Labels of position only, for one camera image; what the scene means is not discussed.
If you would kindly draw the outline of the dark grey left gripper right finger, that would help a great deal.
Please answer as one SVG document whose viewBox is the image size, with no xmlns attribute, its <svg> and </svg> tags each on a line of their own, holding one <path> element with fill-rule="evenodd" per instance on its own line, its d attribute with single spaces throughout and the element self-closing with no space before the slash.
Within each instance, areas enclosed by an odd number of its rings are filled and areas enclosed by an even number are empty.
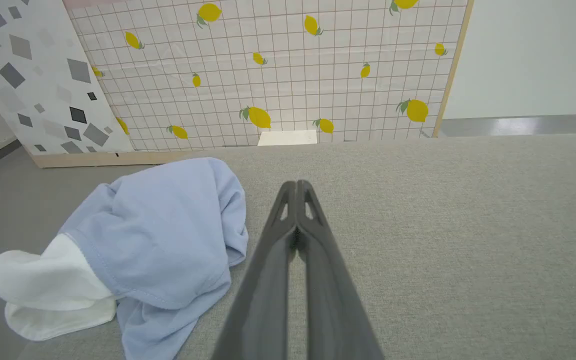
<svg viewBox="0 0 576 360">
<path fill-rule="evenodd" d="M 297 182 L 299 254 L 306 267 L 307 358 L 382 360 L 383 351 L 313 185 Z"/>
</svg>

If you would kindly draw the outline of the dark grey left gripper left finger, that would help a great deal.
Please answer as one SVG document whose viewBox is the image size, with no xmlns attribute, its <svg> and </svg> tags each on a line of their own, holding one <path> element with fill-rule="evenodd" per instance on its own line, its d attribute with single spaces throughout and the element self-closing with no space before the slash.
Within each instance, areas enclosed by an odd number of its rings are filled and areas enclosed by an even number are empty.
<svg viewBox="0 0 576 360">
<path fill-rule="evenodd" d="M 289 266 L 296 228 L 297 183 L 279 188 L 247 265 L 213 360 L 285 360 L 288 354 Z"/>
</svg>

